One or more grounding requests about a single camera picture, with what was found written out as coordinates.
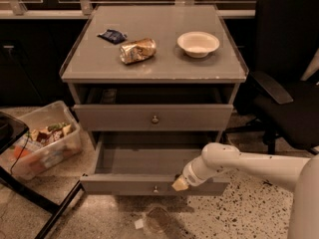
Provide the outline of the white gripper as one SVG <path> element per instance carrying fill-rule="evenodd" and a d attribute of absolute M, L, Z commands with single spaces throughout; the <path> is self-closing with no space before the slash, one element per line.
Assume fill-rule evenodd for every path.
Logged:
<path fill-rule="evenodd" d="M 208 167 L 202 157 L 199 156 L 184 167 L 181 176 L 172 184 L 172 188 L 175 191 L 184 191 L 189 186 L 200 186 L 212 178 L 214 174 L 215 170 Z"/>

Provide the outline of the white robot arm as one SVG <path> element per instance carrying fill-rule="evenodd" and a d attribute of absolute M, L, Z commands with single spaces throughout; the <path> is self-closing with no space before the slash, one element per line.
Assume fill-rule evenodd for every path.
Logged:
<path fill-rule="evenodd" d="M 294 194 L 287 239 L 319 239 L 319 156 L 295 157 L 249 153 L 233 145 L 209 143 L 172 184 L 175 191 L 200 186 L 238 169 Z"/>

